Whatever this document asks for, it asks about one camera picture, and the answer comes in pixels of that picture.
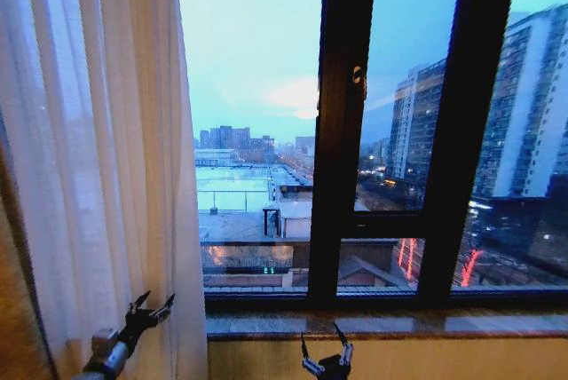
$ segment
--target window sill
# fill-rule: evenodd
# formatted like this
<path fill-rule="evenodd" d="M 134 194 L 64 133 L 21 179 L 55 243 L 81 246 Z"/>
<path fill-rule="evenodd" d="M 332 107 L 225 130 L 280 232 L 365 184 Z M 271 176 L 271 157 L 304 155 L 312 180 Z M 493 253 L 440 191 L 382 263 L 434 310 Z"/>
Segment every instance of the window sill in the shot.
<path fill-rule="evenodd" d="M 568 338 L 568 311 L 285 312 L 208 314 L 209 341 L 336 339 Z"/>

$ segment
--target dark window frame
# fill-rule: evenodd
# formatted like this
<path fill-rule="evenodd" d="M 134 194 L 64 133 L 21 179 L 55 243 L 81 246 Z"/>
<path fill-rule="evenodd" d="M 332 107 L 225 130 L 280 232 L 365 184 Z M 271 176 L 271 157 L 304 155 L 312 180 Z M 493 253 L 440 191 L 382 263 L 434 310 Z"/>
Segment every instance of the dark window frame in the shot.
<path fill-rule="evenodd" d="M 452 289 L 509 4 L 510 0 L 456 1 L 422 210 L 355 212 L 373 0 L 322 0 L 308 293 L 206 293 L 208 310 L 502 308 L 568 303 L 568 289 L 563 288 Z M 475 80 L 469 79 L 472 66 Z M 353 80 L 355 67 L 363 73 L 358 83 Z M 454 136 L 469 144 L 456 146 Z M 451 167 L 448 157 L 460 160 L 460 169 Z M 339 252 L 345 237 L 424 239 L 418 289 L 338 296 Z"/>

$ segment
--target sky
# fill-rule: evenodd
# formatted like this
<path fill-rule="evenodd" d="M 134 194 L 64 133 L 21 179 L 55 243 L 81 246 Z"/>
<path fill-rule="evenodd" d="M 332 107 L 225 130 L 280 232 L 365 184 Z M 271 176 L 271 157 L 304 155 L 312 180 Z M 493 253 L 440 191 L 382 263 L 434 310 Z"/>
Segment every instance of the sky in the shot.
<path fill-rule="evenodd" d="M 568 0 L 512 0 L 537 12 Z M 388 137 L 393 92 L 447 53 L 455 0 L 374 0 L 363 142 Z M 314 135 L 321 0 L 180 0 L 193 131 L 250 127 L 278 142 Z"/>

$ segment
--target sheer curtain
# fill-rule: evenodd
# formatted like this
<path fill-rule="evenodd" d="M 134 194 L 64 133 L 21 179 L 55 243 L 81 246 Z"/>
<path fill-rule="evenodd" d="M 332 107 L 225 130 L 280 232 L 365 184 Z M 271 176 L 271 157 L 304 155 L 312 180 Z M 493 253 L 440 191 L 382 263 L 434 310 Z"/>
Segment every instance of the sheer curtain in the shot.
<path fill-rule="evenodd" d="M 176 301 L 127 378 L 207 377 L 186 74 L 178 0 L 0 0 L 0 109 L 62 378 L 147 289 Z"/>

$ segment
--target red light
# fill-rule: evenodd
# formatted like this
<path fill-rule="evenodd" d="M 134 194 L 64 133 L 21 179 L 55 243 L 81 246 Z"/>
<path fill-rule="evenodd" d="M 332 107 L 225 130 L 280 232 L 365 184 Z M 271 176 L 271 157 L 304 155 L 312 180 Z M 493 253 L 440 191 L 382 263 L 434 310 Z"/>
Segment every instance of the red light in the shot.
<path fill-rule="evenodd" d="M 482 249 L 473 249 L 469 260 L 465 262 L 465 265 L 461 269 L 461 286 L 468 287 L 469 280 L 471 279 L 471 274 L 473 273 L 473 268 L 476 266 L 477 259 L 483 254 Z"/>
<path fill-rule="evenodd" d="M 406 238 L 403 238 L 400 244 L 400 250 L 398 254 L 398 265 L 400 267 L 402 267 L 402 257 L 404 256 L 405 253 L 405 246 L 406 246 Z"/>
<path fill-rule="evenodd" d="M 406 267 L 406 278 L 410 280 L 412 278 L 412 262 L 414 258 L 414 246 L 416 245 L 416 239 L 410 239 L 410 254 L 408 255 L 408 266 Z"/>

